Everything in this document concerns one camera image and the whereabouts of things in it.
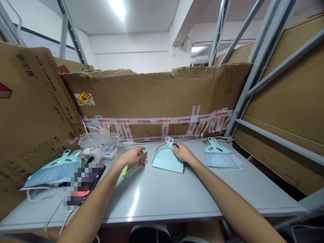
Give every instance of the table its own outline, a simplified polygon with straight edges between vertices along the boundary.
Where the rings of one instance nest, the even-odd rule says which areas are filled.
[[[155,148],[162,142],[143,145],[147,165],[129,178],[119,178],[105,214],[103,225],[139,224],[146,221],[175,222],[222,218],[222,213],[193,169],[185,164],[179,174],[151,166]],[[195,156],[205,163],[207,141],[183,141]],[[293,216],[306,212],[297,201],[254,167],[226,142],[220,145],[230,149],[243,162],[243,170],[210,168],[262,215],[268,217]],[[119,150],[118,158],[125,151],[138,145],[126,144]],[[107,166],[113,161],[101,160]],[[52,189],[51,195],[39,202],[22,202],[0,222],[0,234],[30,232],[44,227],[44,220],[53,200],[62,188]],[[39,193],[35,199],[42,197]],[[63,209],[63,195],[57,200],[50,214],[51,227],[61,227],[67,211]]]

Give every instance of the mini broom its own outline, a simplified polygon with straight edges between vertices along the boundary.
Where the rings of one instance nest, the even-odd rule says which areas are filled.
[[[77,157],[81,150],[75,150],[69,156],[70,152],[71,150],[65,150],[60,158],[53,160],[52,162],[48,163],[47,165],[43,166],[41,169],[36,171],[27,179],[23,189],[43,184],[55,184],[63,182],[63,177],[66,173],[64,169],[67,168],[64,168],[63,165],[65,163],[81,163],[80,158]]]
[[[209,137],[208,141],[210,145],[205,150],[208,167],[241,169],[242,162],[229,149],[218,145],[215,138]]]

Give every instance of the teal broom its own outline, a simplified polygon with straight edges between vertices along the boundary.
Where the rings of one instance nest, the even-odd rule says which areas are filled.
[[[215,138],[209,137],[208,141],[210,145],[205,150],[208,167],[241,169],[242,162],[229,149],[217,144]]]

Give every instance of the broom bristles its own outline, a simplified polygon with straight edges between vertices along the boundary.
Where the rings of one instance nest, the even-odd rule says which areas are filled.
[[[214,168],[235,168],[241,169],[242,162],[233,154],[205,153],[206,165]]]

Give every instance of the white cable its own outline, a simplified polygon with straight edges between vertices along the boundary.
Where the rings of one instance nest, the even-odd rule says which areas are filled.
[[[226,140],[216,140],[217,142],[231,142],[234,141],[233,138],[227,138],[227,137],[215,137],[215,138],[223,138]],[[201,140],[207,140],[208,138],[198,138],[198,139],[175,139],[174,141],[201,141]],[[156,142],[163,142],[163,141],[153,141],[153,142],[122,142],[122,144],[150,144],[150,143],[156,143]]]
[[[87,136],[88,136],[88,139],[90,139],[89,137],[89,134],[88,134],[88,131],[87,131],[87,126],[85,125],[84,121],[81,119],[83,125],[84,125],[84,129],[85,129],[85,132],[87,133]]]
[[[45,232],[46,237],[47,237],[48,239],[52,239],[51,236],[48,234],[48,231],[47,231],[47,225],[48,225],[48,223],[49,223],[49,222],[48,222],[48,217],[49,217],[49,215],[50,215],[50,212],[51,212],[52,208],[54,207],[54,204],[56,203],[56,201],[58,200],[58,198],[60,197],[60,195],[62,195],[62,193],[63,193],[63,191],[61,191],[61,192],[59,193],[59,195],[55,198],[55,200],[53,201],[53,204],[51,205],[50,209],[48,210],[47,215],[46,215],[46,218],[45,218],[45,223],[44,223],[44,232]]]
[[[294,241],[295,243],[297,243],[297,239],[296,239],[296,236],[295,236],[295,233],[294,233],[294,228],[296,227],[304,227],[304,228],[311,228],[311,229],[314,229],[314,230],[324,230],[324,227],[316,227],[316,226],[308,226],[308,225],[303,225],[303,224],[296,224],[294,226],[291,227],[291,233],[293,234],[293,238],[294,238]]]
[[[62,225],[62,227],[61,227],[60,233],[58,234],[58,237],[59,237],[59,238],[61,237],[61,234],[62,234],[62,232],[63,232],[64,226],[65,226],[66,222],[68,221],[70,215],[73,213],[73,211],[74,211],[74,210],[70,210],[70,211],[68,212],[68,215],[66,216],[66,219],[64,220],[64,223],[63,223],[63,225]]]
[[[38,200],[32,200],[32,199],[31,199],[31,196],[30,196],[30,194],[29,194],[29,191],[30,191],[30,190],[37,190],[37,189],[48,189],[48,194],[47,194],[45,197],[42,197],[41,199],[38,199]],[[51,189],[50,187],[29,187],[29,188],[22,188],[22,189],[20,189],[20,191],[27,191],[27,199],[28,199],[28,201],[29,201],[30,203],[35,203],[35,202],[38,202],[38,201],[41,201],[41,200],[47,198],[48,195],[49,195],[50,189]]]
[[[95,128],[95,127],[90,127],[90,126],[86,126],[86,127],[89,127],[89,128],[93,128],[93,129],[96,129],[98,132],[100,132],[100,130],[98,128]]]
[[[6,0],[6,1],[9,4],[9,6],[12,8],[12,10],[15,12],[15,14],[17,15],[17,17],[19,19],[19,23],[18,23],[18,27],[17,27],[18,42],[19,42],[19,45],[22,45],[22,43],[21,43],[21,25],[23,23],[23,20],[21,19],[20,15],[17,13],[17,11],[14,9],[14,7],[11,5],[9,0]]]

